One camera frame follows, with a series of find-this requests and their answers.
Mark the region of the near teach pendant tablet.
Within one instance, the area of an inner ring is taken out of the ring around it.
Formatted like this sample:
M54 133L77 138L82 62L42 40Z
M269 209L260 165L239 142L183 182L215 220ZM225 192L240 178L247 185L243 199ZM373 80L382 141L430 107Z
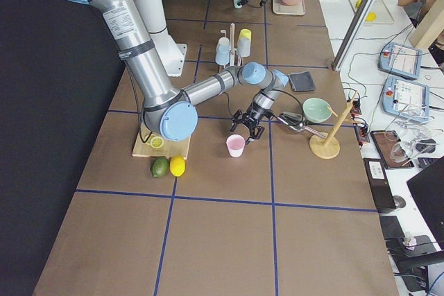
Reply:
M382 91L382 107L389 114L424 123L429 120L429 87L389 75Z

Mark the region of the far teach pendant tablet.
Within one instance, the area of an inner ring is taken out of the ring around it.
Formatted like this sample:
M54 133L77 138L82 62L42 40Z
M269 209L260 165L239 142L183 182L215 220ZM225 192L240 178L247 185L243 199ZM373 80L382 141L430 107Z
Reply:
M379 70L416 80L419 78L422 51L403 44L389 42L379 54Z

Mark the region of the grey folded cloth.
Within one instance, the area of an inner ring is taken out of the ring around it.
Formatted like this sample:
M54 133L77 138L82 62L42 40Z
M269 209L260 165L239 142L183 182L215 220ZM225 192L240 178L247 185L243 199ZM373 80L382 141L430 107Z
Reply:
M290 73L289 82L294 92L312 92L316 88L310 71Z

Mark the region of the teach pendant tablet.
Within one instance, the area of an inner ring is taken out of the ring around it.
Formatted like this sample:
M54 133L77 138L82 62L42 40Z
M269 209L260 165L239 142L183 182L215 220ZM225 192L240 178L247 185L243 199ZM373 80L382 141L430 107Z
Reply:
M419 78L422 51L403 44L389 42L379 54L379 70L416 80Z
M389 75L382 91L382 107L389 114L424 123L429 120L429 87Z

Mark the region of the green avocado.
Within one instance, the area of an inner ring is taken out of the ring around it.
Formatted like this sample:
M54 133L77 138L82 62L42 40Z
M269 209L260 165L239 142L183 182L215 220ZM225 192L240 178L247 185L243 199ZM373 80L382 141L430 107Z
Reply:
M166 157L158 157L151 165L151 175L154 178L163 177L169 171L169 160Z

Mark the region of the safety glasses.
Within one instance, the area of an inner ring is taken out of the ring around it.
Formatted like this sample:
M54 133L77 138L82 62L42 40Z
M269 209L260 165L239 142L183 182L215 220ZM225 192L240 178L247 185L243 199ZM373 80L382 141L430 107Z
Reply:
M397 142L391 149L390 159L401 166L406 166L414 157L423 154L415 149L415 145L419 141L420 140Z

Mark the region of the metal scoop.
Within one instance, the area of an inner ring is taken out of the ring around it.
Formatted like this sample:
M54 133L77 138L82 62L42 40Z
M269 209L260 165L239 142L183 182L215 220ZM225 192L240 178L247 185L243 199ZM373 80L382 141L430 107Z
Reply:
M307 125L306 118L301 114L296 114L293 112L282 112L278 116L276 116L276 118L280 123L283 123L289 129L297 133L302 133L306 131L313 135L316 135L317 137L320 137L321 139L326 138L326 134L309 127Z

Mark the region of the wooden cutting board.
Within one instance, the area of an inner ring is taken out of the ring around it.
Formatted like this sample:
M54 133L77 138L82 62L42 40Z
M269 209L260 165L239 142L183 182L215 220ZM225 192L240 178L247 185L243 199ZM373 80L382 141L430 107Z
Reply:
M133 157L166 157L167 159L180 155L185 159L188 156L189 142L191 137L188 137L182 141L170 141L164 140L164 145L160 149L154 149L149 144L144 143L144 139L147 135L153 134L162 137L158 133L151 133L151 131L145 126L142 126L142 138L139 135L136 136L135 145L133 147Z

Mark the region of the yellow fruit on tray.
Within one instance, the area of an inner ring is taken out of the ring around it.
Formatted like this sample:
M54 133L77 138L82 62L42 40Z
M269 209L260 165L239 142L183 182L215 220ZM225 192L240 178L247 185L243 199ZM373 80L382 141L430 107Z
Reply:
M365 21L372 22L372 21L375 21L376 18L377 18L377 15L373 12L370 12L367 14Z

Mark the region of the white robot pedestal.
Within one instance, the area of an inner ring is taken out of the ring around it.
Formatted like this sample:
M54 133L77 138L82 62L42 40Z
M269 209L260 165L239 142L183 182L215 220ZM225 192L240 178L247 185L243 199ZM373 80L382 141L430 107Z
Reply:
M185 63L187 45L178 44L170 36L162 0L135 0L162 64L170 77L179 77Z

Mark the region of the grey white cup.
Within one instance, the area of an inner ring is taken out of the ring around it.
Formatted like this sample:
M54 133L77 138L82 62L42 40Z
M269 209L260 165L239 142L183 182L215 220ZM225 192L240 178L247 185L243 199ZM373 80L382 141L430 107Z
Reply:
M237 42L237 55L240 58L247 58L250 56L251 40L247 37L241 37Z

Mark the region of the yellow lemon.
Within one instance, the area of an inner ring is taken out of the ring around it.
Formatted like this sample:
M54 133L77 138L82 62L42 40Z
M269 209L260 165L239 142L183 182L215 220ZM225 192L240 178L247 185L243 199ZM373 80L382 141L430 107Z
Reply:
M180 155L172 157L169 162L169 170L175 177L180 177L186 170L185 158Z

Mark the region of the black laptop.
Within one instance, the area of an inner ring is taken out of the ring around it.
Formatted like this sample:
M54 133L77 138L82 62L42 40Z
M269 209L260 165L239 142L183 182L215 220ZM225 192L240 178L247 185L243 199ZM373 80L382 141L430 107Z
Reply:
M407 181L410 194L429 230L443 241L443 158Z

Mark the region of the mint green bowl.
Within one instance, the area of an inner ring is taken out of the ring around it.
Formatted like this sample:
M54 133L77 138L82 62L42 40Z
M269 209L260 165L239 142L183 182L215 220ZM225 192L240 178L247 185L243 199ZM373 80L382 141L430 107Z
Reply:
M329 107L330 104L322 98L308 98L302 104L306 119L312 123L322 123L328 120L332 115Z

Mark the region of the wooden mug tree stand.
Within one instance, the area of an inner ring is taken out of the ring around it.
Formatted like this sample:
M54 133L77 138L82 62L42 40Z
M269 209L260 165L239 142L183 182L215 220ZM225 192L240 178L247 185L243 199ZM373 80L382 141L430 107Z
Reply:
M313 135L310 138L309 147L315 156L320 157L321 159L332 159L339 154L340 144L334 136L345 121L347 115L350 114L350 110L353 106L352 100L357 97L357 94L358 91L356 91L350 101L347 102L344 111L338 116L333 128L327 133L327 136L324 139L316 135Z

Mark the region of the cream tray with fruit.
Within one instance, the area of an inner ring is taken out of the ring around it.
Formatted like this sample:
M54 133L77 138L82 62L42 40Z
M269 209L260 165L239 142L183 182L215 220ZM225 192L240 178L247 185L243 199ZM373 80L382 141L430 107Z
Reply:
M355 7L355 3L357 0L348 0L349 4L352 7L354 13L357 12L358 8ZM373 12L377 15L375 21L368 22L364 21L365 24L393 24L394 18L390 11L388 10L384 0L375 0L370 8L370 12Z

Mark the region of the yellow cup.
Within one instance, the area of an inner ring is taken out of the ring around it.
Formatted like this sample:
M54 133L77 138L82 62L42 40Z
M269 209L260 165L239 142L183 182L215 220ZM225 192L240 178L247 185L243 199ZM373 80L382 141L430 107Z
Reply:
M248 39L251 40L252 38L252 32L251 30L247 29L247 28L243 28L240 30L239 32L239 37L238 37L238 41L242 40L242 39Z

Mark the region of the black computer mouse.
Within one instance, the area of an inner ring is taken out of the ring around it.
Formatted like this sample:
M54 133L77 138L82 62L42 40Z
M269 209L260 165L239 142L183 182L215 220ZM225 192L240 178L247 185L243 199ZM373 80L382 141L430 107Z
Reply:
M437 143L434 139L423 139L415 145L415 149L419 153L433 153L436 149L436 145Z

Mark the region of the aluminium frame post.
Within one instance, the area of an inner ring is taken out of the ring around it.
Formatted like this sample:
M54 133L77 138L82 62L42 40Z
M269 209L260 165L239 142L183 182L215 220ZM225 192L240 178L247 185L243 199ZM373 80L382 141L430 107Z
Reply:
M344 63L354 41L357 38L357 33L363 25L374 2L375 0L362 0L361 5L358 7L354 17L352 18L350 26L332 62L332 69L334 71L341 70L342 64Z

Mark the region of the brown tablet device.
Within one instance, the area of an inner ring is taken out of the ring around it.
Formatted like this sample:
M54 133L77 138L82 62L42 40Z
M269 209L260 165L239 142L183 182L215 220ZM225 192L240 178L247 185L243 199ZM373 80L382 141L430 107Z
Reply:
M413 168L413 162L407 157L407 155L400 151L400 158L394 160L395 155L394 148L399 148L399 138L395 130L374 130L370 132L370 136L379 156L382 159L382 163L385 169L401 169L401 168Z

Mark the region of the pink cup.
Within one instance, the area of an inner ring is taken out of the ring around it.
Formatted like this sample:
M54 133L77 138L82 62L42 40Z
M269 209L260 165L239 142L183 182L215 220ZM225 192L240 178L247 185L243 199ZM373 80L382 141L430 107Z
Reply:
M231 157L240 157L245 145L245 139L239 134L232 134L226 139L226 146Z

